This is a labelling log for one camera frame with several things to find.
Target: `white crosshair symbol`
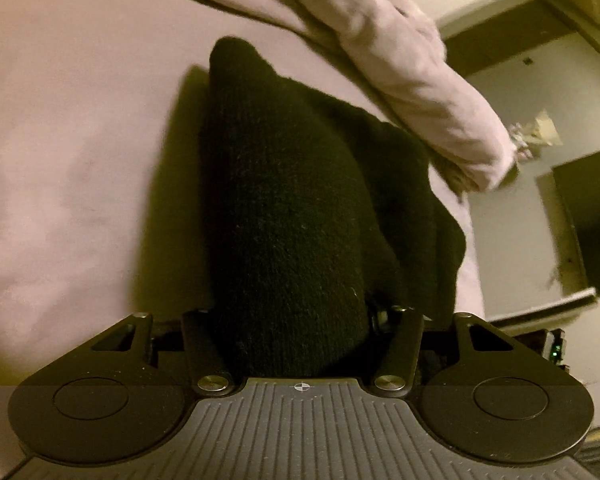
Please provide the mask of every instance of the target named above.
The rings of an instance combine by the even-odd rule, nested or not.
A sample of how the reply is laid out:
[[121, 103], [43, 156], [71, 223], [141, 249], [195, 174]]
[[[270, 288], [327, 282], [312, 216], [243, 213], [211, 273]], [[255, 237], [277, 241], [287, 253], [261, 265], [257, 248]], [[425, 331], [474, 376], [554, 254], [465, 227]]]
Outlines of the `white crosshair symbol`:
[[294, 385], [294, 388], [299, 392], [305, 392], [309, 388], [313, 388], [314, 386], [309, 386], [307, 383], [298, 383]]

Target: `folded blanket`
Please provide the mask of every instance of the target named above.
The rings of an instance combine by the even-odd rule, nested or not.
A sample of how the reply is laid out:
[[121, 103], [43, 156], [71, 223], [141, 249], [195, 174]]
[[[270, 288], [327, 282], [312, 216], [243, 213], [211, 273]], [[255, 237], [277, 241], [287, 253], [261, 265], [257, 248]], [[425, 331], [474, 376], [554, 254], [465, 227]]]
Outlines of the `folded blanket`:
[[369, 301], [449, 326], [465, 239], [411, 132], [224, 38], [199, 138], [214, 335], [230, 368], [359, 376], [382, 352]]
[[435, 23], [414, 0], [211, 0], [340, 50], [397, 118], [449, 164], [456, 191], [495, 188], [515, 147], [486, 99], [445, 62]]

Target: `bed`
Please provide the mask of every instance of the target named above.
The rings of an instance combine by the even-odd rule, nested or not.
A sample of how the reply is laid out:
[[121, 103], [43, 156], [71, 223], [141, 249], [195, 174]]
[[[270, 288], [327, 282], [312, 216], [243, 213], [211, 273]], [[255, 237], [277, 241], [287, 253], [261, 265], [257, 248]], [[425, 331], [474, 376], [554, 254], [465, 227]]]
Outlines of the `bed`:
[[[161, 180], [155, 168], [166, 132], [195, 128], [226, 35], [282, 75], [392, 116], [345, 57], [208, 0], [0, 0], [0, 478], [22, 457], [13, 385], [131, 312], [173, 319], [210, 303], [203, 255], [187, 249], [201, 243], [195, 152], [171, 147], [182, 156]], [[429, 177], [466, 235], [456, 311], [484, 317], [466, 195], [434, 166]], [[156, 189], [164, 211], [147, 241]]]

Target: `gray ribbed plate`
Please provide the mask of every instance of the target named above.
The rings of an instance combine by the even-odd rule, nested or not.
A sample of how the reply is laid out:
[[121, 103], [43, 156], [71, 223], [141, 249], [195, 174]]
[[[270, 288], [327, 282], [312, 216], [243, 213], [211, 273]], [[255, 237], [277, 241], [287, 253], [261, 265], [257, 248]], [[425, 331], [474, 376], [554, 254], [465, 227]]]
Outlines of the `gray ribbed plate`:
[[233, 396], [200, 401], [179, 433], [144, 456], [90, 468], [32, 458], [11, 478], [594, 480], [571, 458], [529, 468], [468, 460], [430, 437], [408, 404], [353, 379], [250, 379]]

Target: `black fabric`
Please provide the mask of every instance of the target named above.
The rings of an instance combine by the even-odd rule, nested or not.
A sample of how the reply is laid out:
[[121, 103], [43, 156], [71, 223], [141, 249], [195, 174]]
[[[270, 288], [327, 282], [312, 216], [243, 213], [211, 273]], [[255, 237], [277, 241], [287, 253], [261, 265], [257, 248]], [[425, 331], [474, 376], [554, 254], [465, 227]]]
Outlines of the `black fabric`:
[[370, 301], [448, 326], [462, 230], [413, 134], [282, 78], [219, 40], [200, 131], [212, 331], [235, 373], [362, 376]]

